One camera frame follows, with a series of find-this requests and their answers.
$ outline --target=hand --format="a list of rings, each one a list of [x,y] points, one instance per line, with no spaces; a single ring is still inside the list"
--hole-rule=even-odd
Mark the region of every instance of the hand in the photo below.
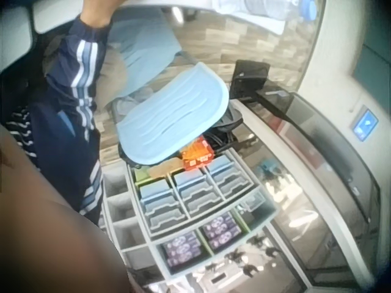
[[[114,12],[126,0],[84,0],[80,19],[90,27],[109,25]]]

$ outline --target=light blue lid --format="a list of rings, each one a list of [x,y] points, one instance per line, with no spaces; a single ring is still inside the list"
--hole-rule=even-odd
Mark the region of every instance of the light blue lid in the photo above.
[[[300,16],[306,21],[316,20],[318,9],[314,0],[302,0],[300,5]]]

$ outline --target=metal frame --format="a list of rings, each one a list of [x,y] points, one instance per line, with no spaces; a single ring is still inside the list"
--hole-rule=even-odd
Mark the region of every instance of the metal frame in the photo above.
[[[370,273],[349,227],[322,185],[300,158],[297,157],[290,147],[266,123],[253,114],[241,102],[235,100],[232,101],[232,104],[242,113],[246,126],[257,137],[260,137],[263,143],[272,150],[283,165],[294,174],[296,181],[305,190],[337,240],[359,286],[362,288],[371,286],[375,282],[375,279]]]

